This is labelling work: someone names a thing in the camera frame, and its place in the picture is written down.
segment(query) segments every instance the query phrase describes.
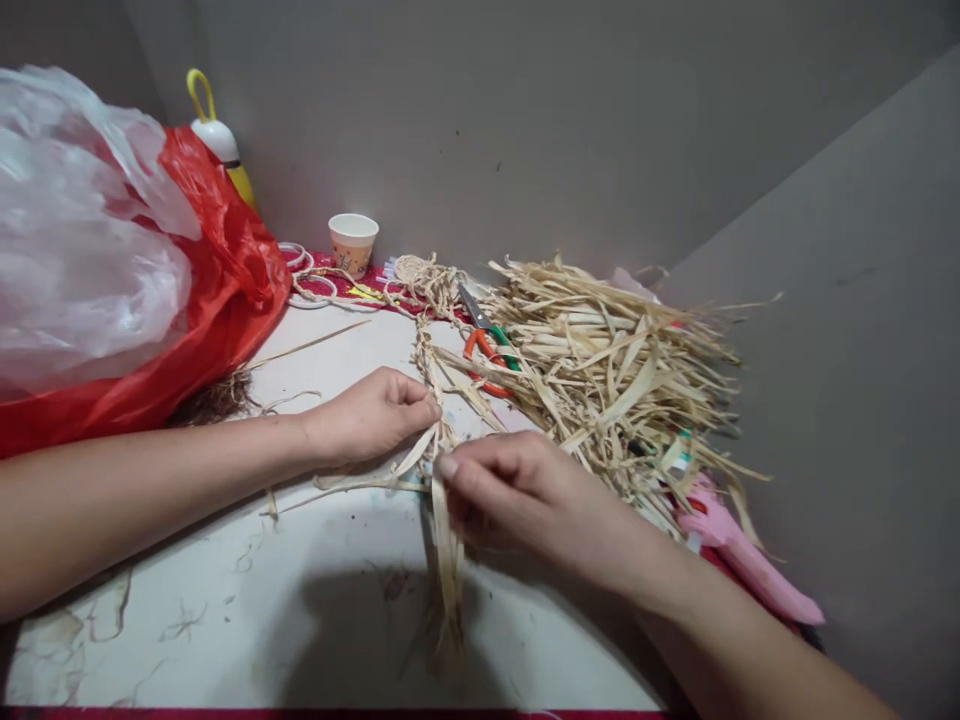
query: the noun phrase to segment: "scissor blade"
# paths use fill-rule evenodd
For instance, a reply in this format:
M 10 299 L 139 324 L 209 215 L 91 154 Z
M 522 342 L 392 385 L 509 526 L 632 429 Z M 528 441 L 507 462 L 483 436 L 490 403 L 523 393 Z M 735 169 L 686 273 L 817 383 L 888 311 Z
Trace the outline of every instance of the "scissor blade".
M 473 318 L 474 325 L 481 330 L 489 330 L 493 327 L 493 323 L 490 322 L 490 318 L 488 318 L 486 313 L 480 309 L 480 305 L 477 303 L 476 298 L 467 291 L 467 289 L 463 286 L 463 283 L 460 283 L 460 299 L 463 300 L 463 304 L 467 306 L 467 310 L 470 312 L 470 317 Z

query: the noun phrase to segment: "hand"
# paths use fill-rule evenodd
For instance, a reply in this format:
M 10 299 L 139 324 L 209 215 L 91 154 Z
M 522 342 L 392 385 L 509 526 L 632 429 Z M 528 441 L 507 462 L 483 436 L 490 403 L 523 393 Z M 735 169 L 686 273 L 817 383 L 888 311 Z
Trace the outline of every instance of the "hand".
M 538 433 L 464 443 L 438 467 L 453 491 L 454 527 L 468 542 L 510 538 L 630 599 L 638 545 L 674 544 Z
M 437 422 L 440 406 L 421 383 L 382 367 L 299 417 L 320 461 L 345 465 L 393 451 Z

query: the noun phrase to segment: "fingernail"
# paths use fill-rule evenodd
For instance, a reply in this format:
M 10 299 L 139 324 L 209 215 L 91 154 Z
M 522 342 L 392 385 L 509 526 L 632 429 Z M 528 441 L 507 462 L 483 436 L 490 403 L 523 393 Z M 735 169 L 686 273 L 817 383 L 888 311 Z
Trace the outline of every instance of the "fingernail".
M 460 463 L 457 462 L 456 458 L 452 455 L 443 455 L 440 458 L 440 461 L 437 463 L 437 467 L 440 468 L 440 475 L 444 480 L 450 480 L 457 474 L 457 468 L 460 467 Z

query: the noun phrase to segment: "table surface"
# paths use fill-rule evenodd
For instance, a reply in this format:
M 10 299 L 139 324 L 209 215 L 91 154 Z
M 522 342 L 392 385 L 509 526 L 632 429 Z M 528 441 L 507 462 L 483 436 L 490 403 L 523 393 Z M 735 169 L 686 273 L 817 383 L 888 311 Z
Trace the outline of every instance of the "table surface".
M 381 365 L 417 377 L 413 323 L 395 313 L 290 308 L 258 357 L 358 319 L 371 322 L 254 372 L 266 404 L 303 390 L 329 399 Z M 460 352 L 449 325 L 438 344 Z M 297 412 L 322 400 L 301 396 Z M 526 419 L 494 401 L 509 429 Z M 457 396 L 465 438 L 491 430 Z M 368 468 L 383 475 L 386 466 Z M 281 511 L 318 493 L 278 489 Z M 115 707 L 606 708 L 673 706 L 666 672 L 626 613 L 518 554 L 465 577 L 467 649 L 435 653 L 424 501 L 377 489 L 282 513 L 251 498 L 27 620 L 8 676 L 14 705 Z M 105 509 L 104 522 L 122 508 Z

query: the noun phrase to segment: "green scissor handle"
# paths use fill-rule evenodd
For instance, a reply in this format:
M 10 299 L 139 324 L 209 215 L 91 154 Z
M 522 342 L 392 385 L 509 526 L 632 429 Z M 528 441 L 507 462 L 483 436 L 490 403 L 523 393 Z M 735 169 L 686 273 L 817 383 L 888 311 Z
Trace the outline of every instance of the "green scissor handle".
M 510 341 L 507 340 L 507 336 L 501 328 L 498 328 L 496 325 L 494 325 L 492 328 L 490 328 L 490 332 L 493 333 L 493 336 L 497 339 L 498 344 L 510 347 Z M 507 361 L 508 368 L 519 372 L 520 363 L 517 362 L 516 358 L 510 357 L 509 355 L 504 355 L 503 359 Z

